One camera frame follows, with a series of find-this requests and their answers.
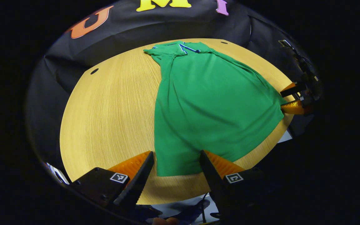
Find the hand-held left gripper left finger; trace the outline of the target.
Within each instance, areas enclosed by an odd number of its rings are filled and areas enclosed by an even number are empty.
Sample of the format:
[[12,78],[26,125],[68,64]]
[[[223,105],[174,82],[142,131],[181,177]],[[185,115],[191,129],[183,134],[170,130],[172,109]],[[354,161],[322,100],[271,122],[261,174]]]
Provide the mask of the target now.
[[146,151],[109,169],[92,168],[70,184],[81,196],[103,208],[135,208],[154,166]]

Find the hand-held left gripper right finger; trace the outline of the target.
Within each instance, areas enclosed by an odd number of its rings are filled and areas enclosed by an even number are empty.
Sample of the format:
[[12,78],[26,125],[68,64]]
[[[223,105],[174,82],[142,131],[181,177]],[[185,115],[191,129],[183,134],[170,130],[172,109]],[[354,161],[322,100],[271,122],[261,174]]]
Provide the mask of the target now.
[[271,193],[262,170],[245,169],[207,150],[200,152],[200,166],[221,221],[254,221]]

